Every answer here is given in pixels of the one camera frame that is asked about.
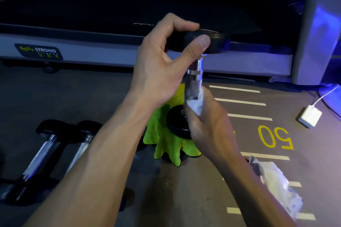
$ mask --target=white power adapter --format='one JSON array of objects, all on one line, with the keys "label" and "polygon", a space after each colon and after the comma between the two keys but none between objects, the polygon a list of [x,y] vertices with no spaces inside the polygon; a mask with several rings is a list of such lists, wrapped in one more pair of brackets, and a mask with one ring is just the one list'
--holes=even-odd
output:
[{"label": "white power adapter", "polygon": [[308,105],[297,120],[307,128],[312,128],[313,126],[316,126],[321,115],[322,112],[319,109],[315,108],[313,105]]}]

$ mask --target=dumbbell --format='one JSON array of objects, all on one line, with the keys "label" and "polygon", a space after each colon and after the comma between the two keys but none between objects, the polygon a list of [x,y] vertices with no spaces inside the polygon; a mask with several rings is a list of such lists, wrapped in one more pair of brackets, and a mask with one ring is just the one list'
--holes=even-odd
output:
[{"label": "dumbbell", "polygon": [[[207,54],[224,53],[229,48],[230,37],[228,33],[210,30],[198,30],[193,32],[173,31],[168,37],[166,49],[182,52],[196,37],[206,34],[211,39],[211,44],[205,52],[194,61],[186,72],[185,79],[185,102],[198,100],[202,88],[202,63]],[[167,113],[167,127],[176,136],[191,139],[190,130],[183,111],[183,105],[171,108]]]},{"label": "dumbbell", "polygon": [[83,152],[85,152],[85,150],[91,144],[93,138],[102,126],[102,124],[91,120],[84,120],[77,124],[76,129],[80,132],[83,142],[80,144],[80,147],[77,150],[76,155],[74,156],[66,172],[68,172],[73,167],[79,157],[83,154]]},{"label": "dumbbell", "polygon": [[79,142],[75,127],[59,120],[48,119],[41,122],[36,133],[47,141],[18,180],[0,180],[0,201],[3,203],[26,206],[42,202],[58,184],[49,175],[64,148],[69,143]]}]

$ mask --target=number 50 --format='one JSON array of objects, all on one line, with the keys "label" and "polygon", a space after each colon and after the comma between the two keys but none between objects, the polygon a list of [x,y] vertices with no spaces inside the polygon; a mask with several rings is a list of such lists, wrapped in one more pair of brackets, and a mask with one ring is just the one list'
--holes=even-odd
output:
[{"label": "number 50", "polygon": [[[271,139],[272,139],[272,144],[268,144],[265,140],[264,140],[264,137],[263,137],[263,134],[262,134],[262,129],[265,128],[270,136],[271,136]],[[293,150],[294,147],[293,147],[293,144],[291,142],[291,138],[287,138],[287,139],[283,139],[281,138],[279,135],[278,135],[278,131],[279,130],[282,130],[285,134],[289,134],[287,130],[285,130],[284,128],[275,128],[274,132],[275,132],[275,135],[276,137],[283,141],[283,142],[288,142],[289,145],[288,146],[282,146],[282,149],[289,149],[289,150]],[[275,136],[273,135],[273,133],[271,132],[271,130],[267,127],[267,126],[259,126],[258,127],[258,134],[259,134],[259,137],[261,138],[263,144],[265,144],[265,146],[269,147],[269,148],[274,148],[276,146],[276,140],[275,140]]]}]

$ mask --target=white cable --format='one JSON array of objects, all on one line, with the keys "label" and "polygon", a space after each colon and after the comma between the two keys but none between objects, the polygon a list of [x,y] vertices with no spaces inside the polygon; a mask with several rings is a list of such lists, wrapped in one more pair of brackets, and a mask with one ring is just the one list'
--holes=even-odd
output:
[{"label": "white cable", "polygon": [[321,96],[317,101],[314,102],[314,104],[312,106],[315,106],[320,100],[322,100],[324,97],[326,97],[328,94],[330,94],[332,91],[334,91],[335,89],[339,88],[340,85],[337,85],[336,87],[334,87],[331,91],[327,92],[325,95]]}]

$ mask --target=yellow-green towel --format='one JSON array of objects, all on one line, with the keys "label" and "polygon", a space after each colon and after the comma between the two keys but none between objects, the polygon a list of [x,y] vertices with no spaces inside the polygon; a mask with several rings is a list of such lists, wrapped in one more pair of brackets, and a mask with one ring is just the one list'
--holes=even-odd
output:
[{"label": "yellow-green towel", "polygon": [[147,131],[143,138],[146,145],[156,144],[154,159],[160,159],[164,153],[168,153],[170,160],[175,166],[180,166],[180,150],[188,156],[200,156],[201,152],[195,147],[192,140],[182,139],[174,135],[167,127],[168,111],[183,104],[185,84],[180,84],[174,96],[157,108],[147,124]]}]

